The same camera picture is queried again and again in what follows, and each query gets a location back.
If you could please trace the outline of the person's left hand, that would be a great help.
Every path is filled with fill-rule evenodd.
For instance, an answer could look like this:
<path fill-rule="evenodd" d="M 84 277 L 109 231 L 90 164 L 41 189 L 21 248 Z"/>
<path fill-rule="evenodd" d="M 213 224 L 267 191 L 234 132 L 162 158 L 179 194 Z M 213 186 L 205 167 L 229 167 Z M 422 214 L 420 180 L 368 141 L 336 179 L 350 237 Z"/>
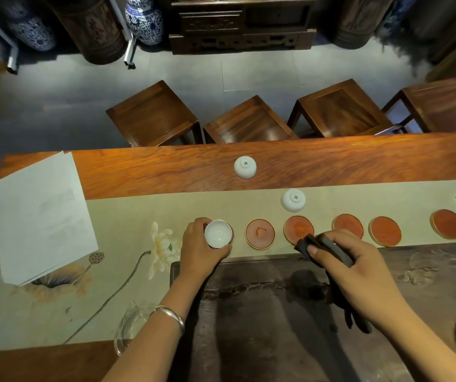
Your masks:
<path fill-rule="evenodd" d="M 211 221 L 209 218 L 196 218 L 187 225 L 182 239 L 180 278 L 194 281 L 199 286 L 213 272 L 213 270 L 202 270 L 202 252 L 209 246 L 204 231 Z"/>

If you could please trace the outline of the person's right hand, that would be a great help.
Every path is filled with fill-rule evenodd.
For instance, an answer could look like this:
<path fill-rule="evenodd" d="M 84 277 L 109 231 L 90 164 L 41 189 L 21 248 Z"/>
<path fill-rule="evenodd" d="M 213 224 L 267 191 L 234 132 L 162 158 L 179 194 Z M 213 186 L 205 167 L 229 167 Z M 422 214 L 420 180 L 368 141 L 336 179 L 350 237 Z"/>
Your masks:
<path fill-rule="evenodd" d="M 354 265 L 348 268 L 333 257 L 333 267 L 325 267 L 325 270 L 360 315 L 369 320 L 368 316 L 376 314 L 378 309 L 394 308 L 395 305 L 406 303 L 375 246 L 346 230 L 328 231 L 325 235 L 347 250 L 354 260 Z"/>

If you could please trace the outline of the dark grey tea cloth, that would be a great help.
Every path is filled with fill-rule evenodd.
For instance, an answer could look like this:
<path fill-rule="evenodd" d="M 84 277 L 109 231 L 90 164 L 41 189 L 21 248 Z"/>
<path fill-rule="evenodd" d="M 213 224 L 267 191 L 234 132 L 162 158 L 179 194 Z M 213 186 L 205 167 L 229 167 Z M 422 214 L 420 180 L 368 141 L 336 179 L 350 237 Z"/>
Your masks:
<path fill-rule="evenodd" d="M 309 246 L 315 246 L 319 250 L 325 250 L 332 256 L 336 257 L 348 268 L 354 265 L 354 260 L 343 248 L 339 247 L 336 243 L 330 240 L 324 233 L 317 236 L 308 234 L 307 236 L 299 239 L 295 245 L 294 250 L 300 252 L 310 262 L 314 263 L 317 267 L 324 269 L 324 267 L 317 262 L 307 251 Z M 349 329 L 352 328 L 353 323 L 365 334 L 371 334 L 372 326 L 368 320 L 362 317 L 347 301 L 343 293 L 341 292 L 338 284 L 334 281 L 332 276 L 327 270 L 325 270 L 327 278 L 329 280 L 329 290 L 332 302 L 339 308 L 344 310 L 345 322 Z"/>

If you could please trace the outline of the person's right forearm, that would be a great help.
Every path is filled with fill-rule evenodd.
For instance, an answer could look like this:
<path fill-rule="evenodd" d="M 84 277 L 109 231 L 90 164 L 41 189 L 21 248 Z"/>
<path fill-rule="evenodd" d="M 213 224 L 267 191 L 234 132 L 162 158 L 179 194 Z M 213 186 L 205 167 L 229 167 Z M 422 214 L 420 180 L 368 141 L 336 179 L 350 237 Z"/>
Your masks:
<path fill-rule="evenodd" d="M 368 319 L 427 382 L 456 382 L 456 353 L 406 303 Z"/>

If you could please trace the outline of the round red coaster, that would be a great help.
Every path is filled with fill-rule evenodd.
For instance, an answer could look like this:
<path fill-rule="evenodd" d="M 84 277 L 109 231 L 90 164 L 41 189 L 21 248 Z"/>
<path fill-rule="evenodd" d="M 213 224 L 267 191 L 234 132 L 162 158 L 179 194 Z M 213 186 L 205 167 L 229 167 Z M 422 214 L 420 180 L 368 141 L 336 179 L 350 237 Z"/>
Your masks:
<path fill-rule="evenodd" d="M 380 246 L 391 247 L 401 242 L 402 232 L 391 218 L 378 216 L 369 222 L 368 232 L 372 240 Z"/>
<path fill-rule="evenodd" d="M 362 239 L 364 236 L 364 227 L 361 221 L 352 214 L 337 215 L 332 221 L 333 230 L 346 230 L 355 235 L 357 238 Z"/>
<path fill-rule="evenodd" d="M 314 226 L 308 218 L 295 215 L 285 222 L 283 233 L 290 244 L 296 245 L 300 239 L 314 235 Z"/>
<path fill-rule="evenodd" d="M 262 218 L 252 220 L 245 229 L 247 243 L 256 250 L 268 249 L 274 243 L 275 236 L 273 225 Z"/>
<path fill-rule="evenodd" d="M 448 209 L 434 211 L 429 222 L 432 229 L 445 239 L 456 239 L 456 213 Z"/>

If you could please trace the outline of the dark carved tea tray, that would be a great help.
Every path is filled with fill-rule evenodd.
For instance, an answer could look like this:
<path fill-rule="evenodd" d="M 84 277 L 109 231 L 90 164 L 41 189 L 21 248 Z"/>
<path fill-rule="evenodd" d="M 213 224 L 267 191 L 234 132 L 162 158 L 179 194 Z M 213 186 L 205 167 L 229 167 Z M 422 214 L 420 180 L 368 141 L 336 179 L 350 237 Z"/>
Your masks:
<path fill-rule="evenodd" d="M 409 305 L 456 352 L 456 244 L 380 249 Z M 168 382 L 413 382 L 375 328 L 348 328 L 325 271 L 287 254 L 229 258 L 202 285 Z"/>

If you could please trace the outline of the clear glass pitcher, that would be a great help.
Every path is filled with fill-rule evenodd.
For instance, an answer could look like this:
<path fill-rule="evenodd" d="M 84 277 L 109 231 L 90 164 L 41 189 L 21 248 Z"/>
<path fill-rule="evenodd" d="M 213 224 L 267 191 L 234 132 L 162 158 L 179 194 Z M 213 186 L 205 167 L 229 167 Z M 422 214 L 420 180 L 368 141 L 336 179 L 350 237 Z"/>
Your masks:
<path fill-rule="evenodd" d="M 149 313 L 135 301 L 130 302 L 120 320 L 113 341 L 117 356 L 121 357 L 148 320 Z"/>

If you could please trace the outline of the beige lotus print table runner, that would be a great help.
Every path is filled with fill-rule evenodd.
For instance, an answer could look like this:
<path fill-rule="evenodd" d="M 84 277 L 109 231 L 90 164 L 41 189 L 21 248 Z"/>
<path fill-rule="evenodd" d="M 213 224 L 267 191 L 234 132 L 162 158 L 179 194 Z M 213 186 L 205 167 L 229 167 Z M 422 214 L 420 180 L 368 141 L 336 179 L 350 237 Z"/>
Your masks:
<path fill-rule="evenodd" d="M 367 228 L 378 216 L 393 219 L 402 232 L 399 246 L 445 244 L 429 217 L 440 209 L 456 213 L 456 180 L 301 188 L 315 233 L 329 231 L 333 219 L 352 214 L 363 240 L 376 243 Z M 283 233 L 293 216 L 280 202 L 284 189 L 184 192 L 87 201 L 98 251 L 50 274 L 41 284 L 17 287 L 0 270 L 0 350 L 112 340 L 130 302 L 150 311 L 169 288 L 174 248 L 196 218 L 222 219 L 234 231 L 230 258 L 294 254 Z M 245 229 L 254 219 L 275 228 L 274 243 L 253 249 Z"/>

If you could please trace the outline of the wooden stool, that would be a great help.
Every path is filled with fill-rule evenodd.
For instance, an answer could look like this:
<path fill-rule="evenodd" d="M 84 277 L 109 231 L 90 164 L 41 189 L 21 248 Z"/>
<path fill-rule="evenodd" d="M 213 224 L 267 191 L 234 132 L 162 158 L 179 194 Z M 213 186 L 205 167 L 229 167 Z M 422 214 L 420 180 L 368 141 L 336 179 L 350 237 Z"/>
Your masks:
<path fill-rule="evenodd" d="M 456 132 L 456 78 L 422 83 L 400 89 L 382 111 L 403 102 L 409 115 L 397 124 L 404 128 L 414 120 L 424 133 Z"/>
<path fill-rule="evenodd" d="M 198 118 L 163 80 L 106 114 L 131 147 L 167 146 L 179 138 L 188 145 L 204 143 Z"/>
<path fill-rule="evenodd" d="M 300 97 L 288 119 L 294 129 L 303 116 L 321 138 L 378 135 L 397 127 L 354 79 Z"/>
<path fill-rule="evenodd" d="M 206 144 L 299 139 L 258 95 L 207 123 L 204 136 Z"/>

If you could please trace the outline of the white paper sheets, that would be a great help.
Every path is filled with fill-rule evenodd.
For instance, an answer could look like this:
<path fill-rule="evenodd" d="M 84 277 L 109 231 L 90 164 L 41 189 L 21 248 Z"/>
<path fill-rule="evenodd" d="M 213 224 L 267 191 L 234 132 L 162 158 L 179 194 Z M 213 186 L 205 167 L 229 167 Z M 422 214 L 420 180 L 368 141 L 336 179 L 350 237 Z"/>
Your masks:
<path fill-rule="evenodd" d="M 22 286 L 99 248 L 72 152 L 0 179 L 0 268 Z"/>

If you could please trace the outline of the dark carved wooden cabinet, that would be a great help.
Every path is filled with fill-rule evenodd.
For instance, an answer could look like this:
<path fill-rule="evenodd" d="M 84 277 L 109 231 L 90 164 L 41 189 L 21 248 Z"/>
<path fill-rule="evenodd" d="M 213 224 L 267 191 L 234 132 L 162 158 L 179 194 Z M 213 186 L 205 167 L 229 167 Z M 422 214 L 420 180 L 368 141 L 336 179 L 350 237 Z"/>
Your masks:
<path fill-rule="evenodd" d="M 313 45 L 318 0 L 172 0 L 169 43 L 174 55 Z"/>

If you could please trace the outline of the carved wooden barrel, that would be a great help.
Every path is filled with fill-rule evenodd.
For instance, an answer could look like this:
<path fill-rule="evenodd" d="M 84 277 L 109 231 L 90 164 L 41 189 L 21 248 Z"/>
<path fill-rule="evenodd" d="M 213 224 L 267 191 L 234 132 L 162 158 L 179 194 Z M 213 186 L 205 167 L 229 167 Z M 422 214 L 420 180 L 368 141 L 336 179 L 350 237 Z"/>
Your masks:
<path fill-rule="evenodd" d="M 331 42 L 355 50 L 373 36 L 394 0 L 335 0 Z"/>
<path fill-rule="evenodd" d="M 120 59 L 127 41 L 106 0 L 45 0 L 85 60 L 104 65 Z"/>

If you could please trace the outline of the blue and white porcelain vase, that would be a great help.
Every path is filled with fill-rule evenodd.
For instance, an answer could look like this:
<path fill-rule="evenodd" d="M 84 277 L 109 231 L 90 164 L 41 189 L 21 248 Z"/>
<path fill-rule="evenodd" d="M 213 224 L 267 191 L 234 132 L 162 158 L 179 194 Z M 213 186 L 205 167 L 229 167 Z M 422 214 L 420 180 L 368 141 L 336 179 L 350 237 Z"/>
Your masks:
<path fill-rule="evenodd" d="M 56 47 L 53 30 L 24 0 L 2 0 L 2 13 L 9 30 L 29 48 L 46 52 Z"/>
<path fill-rule="evenodd" d="M 393 0 L 376 30 L 376 36 L 390 37 L 393 35 L 414 3 L 415 0 Z"/>
<path fill-rule="evenodd" d="M 126 0 L 125 17 L 142 44 L 155 46 L 163 41 L 163 15 L 155 0 Z"/>

